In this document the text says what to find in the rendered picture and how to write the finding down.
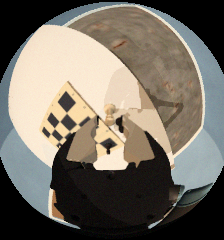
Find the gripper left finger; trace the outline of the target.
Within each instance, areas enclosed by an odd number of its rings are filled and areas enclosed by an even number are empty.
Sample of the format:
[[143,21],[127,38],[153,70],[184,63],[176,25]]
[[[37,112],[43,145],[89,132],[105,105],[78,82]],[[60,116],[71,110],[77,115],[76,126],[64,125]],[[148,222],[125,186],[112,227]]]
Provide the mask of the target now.
[[84,169],[86,163],[94,163],[98,159],[94,141],[99,116],[94,116],[76,132],[73,132],[57,151],[52,164],[52,180],[50,188],[55,190],[58,179],[71,170]]

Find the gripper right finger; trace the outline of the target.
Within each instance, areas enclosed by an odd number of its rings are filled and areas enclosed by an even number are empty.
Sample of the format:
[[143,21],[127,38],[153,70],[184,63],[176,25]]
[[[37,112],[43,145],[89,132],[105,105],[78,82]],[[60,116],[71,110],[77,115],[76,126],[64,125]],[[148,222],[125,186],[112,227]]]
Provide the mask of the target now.
[[173,187],[170,162],[161,145],[125,115],[121,115],[121,125],[126,137],[123,159],[127,163],[135,162],[136,168],[148,168],[159,172],[167,180],[169,188]]

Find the black and cream chessboard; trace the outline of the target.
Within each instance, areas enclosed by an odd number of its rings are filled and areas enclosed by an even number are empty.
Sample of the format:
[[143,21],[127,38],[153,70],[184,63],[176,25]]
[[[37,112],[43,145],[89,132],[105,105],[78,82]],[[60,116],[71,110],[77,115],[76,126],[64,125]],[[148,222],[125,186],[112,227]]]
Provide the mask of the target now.
[[[97,115],[67,81],[51,102],[39,131],[59,150],[68,137]],[[94,138],[98,158],[106,155],[105,144],[111,152],[124,146],[119,137],[99,118]]]

